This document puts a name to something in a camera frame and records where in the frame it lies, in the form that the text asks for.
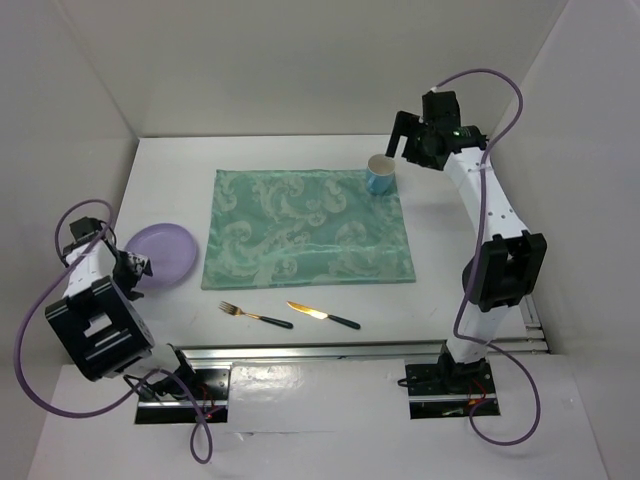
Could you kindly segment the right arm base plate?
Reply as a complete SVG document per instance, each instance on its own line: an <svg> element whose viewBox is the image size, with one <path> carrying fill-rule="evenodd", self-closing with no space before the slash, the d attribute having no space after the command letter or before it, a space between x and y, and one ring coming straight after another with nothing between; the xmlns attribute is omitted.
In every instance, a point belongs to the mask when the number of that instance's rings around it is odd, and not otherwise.
<svg viewBox="0 0 640 480"><path fill-rule="evenodd" d="M412 420L499 416L500 407L490 365L478 373L446 384L435 364L407 364L405 376L397 381L408 394Z"/></svg>

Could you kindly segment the lilac plastic plate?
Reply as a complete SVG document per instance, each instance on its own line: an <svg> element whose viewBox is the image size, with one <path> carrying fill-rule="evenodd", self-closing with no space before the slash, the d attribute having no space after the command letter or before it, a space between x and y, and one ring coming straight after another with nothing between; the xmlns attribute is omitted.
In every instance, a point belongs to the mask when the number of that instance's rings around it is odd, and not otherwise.
<svg viewBox="0 0 640 480"><path fill-rule="evenodd" d="M193 235L174 223L158 223L140 230L127 242L125 250L150 260L152 276L144 275L142 290L177 286L193 269L198 246Z"/></svg>

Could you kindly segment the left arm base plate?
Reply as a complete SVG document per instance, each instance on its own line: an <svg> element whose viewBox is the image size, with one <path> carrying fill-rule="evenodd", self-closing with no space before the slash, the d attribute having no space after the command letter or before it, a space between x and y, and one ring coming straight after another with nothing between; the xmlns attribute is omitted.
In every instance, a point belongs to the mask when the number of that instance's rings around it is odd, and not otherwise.
<svg viewBox="0 0 640 480"><path fill-rule="evenodd" d="M187 371L176 371L187 374ZM196 368L184 382L209 424L228 421L231 366ZM193 403L184 390L166 375L154 375L138 390L134 423L136 425L195 424Z"/></svg>

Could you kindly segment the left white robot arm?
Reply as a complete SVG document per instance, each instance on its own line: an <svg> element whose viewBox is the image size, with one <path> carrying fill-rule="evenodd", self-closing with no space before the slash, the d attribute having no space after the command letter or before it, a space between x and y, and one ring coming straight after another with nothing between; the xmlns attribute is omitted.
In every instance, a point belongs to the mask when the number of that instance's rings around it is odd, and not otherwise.
<svg viewBox="0 0 640 480"><path fill-rule="evenodd" d="M133 302L144 296L137 284L153 275L149 257L120 250L100 234L106 222L83 217L71 223L73 242L63 264L75 264L62 298L45 317L82 375L90 381L122 375L141 378L166 369L161 380L145 382L143 400L170 395L184 400L197 390L197 374L172 345L154 352L156 342Z"/></svg>

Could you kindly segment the teal patterned cloth napkin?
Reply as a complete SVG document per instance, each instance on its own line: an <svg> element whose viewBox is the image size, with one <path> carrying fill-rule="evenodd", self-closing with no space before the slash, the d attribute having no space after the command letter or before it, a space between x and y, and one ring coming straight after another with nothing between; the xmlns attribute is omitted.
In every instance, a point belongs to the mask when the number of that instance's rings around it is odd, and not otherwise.
<svg viewBox="0 0 640 480"><path fill-rule="evenodd" d="M201 287L413 283L395 184L363 170L218 170Z"/></svg>

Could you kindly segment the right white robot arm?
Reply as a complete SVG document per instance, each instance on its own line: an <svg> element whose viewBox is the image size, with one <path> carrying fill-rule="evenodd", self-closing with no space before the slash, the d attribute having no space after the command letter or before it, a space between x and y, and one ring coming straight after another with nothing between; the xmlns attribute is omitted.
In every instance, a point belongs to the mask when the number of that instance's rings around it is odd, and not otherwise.
<svg viewBox="0 0 640 480"><path fill-rule="evenodd" d="M547 250L515 212L493 170L489 141L461 122L452 91L432 90L422 113L397 113L387 154L443 172L457 188L476 232L472 259L462 273L464 307L437 362L435 382L463 393L481 378L488 345L499 326L538 278Z"/></svg>

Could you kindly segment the light blue mug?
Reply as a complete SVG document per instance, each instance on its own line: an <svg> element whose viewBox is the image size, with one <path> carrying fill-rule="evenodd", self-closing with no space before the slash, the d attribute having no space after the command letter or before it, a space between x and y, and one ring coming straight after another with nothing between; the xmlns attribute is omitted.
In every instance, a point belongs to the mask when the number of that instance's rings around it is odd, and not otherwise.
<svg viewBox="0 0 640 480"><path fill-rule="evenodd" d="M367 162L366 189L372 195L383 195L395 178L395 161L382 154L372 156Z"/></svg>

